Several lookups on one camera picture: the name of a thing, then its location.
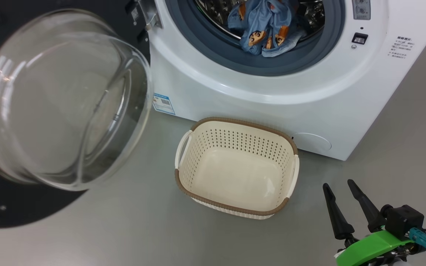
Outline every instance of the transparent glass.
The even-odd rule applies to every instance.
[[[113,175],[152,102],[149,65],[93,14],[39,17],[0,49],[0,173],[85,190]]]

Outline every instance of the laundry basket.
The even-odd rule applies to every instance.
[[[175,157],[180,190],[218,211],[267,219],[294,191],[299,157],[285,133],[254,123],[211,117],[182,138]]]

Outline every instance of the front-loading washing machine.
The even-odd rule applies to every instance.
[[[426,2],[303,0],[310,34],[252,56],[211,4],[0,0],[0,227],[112,176],[151,106],[259,122],[345,160],[426,45]]]

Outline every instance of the clothes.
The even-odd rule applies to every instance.
[[[236,5],[228,27],[243,30],[240,45],[245,52],[274,57],[293,49],[306,34],[294,19],[297,0],[248,0]]]

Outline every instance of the floor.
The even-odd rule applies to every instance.
[[[48,219],[0,230],[0,265],[333,266],[343,243],[333,238],[323,183],[355,237],[369,233],[349,178],[378,208],[408,204],[426,216],[426,49],[348,161],[300,153],[289,204],[264,221],[208,209],[176,187],[173,158],[192,123],[153,113],[117,176]],[[409,261],[426,265],[426,254]]]

